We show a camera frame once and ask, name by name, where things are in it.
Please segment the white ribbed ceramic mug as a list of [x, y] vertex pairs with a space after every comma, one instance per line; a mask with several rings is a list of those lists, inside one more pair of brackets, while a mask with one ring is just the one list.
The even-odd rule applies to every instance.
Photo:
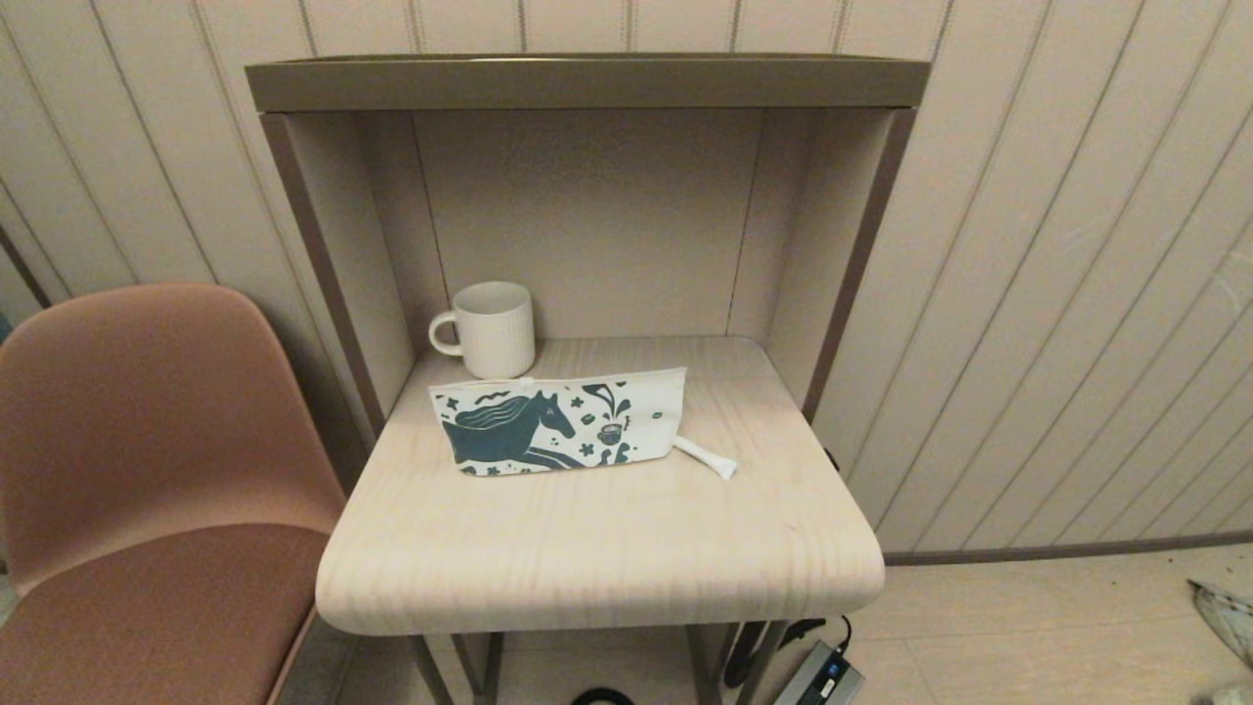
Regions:
[[462, 358], [475, 378], [519, 378], [535, 362], [533, 294], [504, 280], [465, 287], [427, 336], [436, 352]]

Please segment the brown pink upholstered chair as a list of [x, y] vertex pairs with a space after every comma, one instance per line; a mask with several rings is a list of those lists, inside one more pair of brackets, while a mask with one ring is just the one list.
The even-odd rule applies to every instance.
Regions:
[[117, 287], [0, 344], [0, 705], [273, 705], [348, 497], [258, 306]]

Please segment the white toothbrush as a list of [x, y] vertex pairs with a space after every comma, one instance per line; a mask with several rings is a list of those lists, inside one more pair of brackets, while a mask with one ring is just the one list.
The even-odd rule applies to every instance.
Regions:
[[708, 451], [705, 447], [699, 446], [682, 436], [674, 437], [673, 446], [675, 450], [685, 452], [685, 455], [690, 456], [690, 458], [700, 461], [702, 465], [707, 465], [709, 470], [713, 470], [718, 477], [725, 481], [732, 480], [739, 467], [736, 460], [725, 458], [725, 456]]

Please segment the dark metal table legs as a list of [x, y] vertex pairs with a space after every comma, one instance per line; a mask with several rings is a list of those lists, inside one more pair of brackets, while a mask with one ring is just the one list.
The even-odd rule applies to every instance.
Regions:
[[[742, 665], [744, 681], [736, 705], [756, 705], [766, 671], [793, 624], [788, 620], [685, 625], [697, 705], [724, 705], [725, 674]], [[454, 650], [471, 690], [472, 705], [497, 705], [504, 664], [504, 634], [454, 634]], [[422, 682], [436, 705], [455, 705], [439, 662], [420, 634], [406, 637]]]

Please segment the white horse-print zipper pouch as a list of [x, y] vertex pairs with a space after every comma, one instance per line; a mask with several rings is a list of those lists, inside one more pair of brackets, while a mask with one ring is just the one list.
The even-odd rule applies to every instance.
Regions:
[[504, 477], [659, 460], [683, 419], [685, 367], [429, 387], [454, 465]]

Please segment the light wood shelf desk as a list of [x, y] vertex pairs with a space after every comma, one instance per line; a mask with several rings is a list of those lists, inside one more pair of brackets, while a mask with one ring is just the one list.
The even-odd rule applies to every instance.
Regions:
[[246, 68], [341, 378], [377, 441], [461, 287], [559, 341], [744, 339], [803, 419], [918, 116], [927, 60], [340, 55]]

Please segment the grey crumpled floor debris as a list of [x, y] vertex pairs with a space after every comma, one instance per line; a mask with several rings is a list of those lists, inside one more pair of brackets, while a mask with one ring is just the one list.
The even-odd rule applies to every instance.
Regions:
[[1208, 582], [1187, 580], [1193, 605], [1213, 634], [1253, 670], [1253, 599]]

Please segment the grey power adapter brick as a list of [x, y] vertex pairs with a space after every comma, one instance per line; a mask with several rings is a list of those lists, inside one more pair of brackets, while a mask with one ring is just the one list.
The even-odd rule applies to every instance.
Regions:
[[846, 659], [845, 647], [819, 641], [771, 705], [852, 705], [863, 686], [865, 676]]

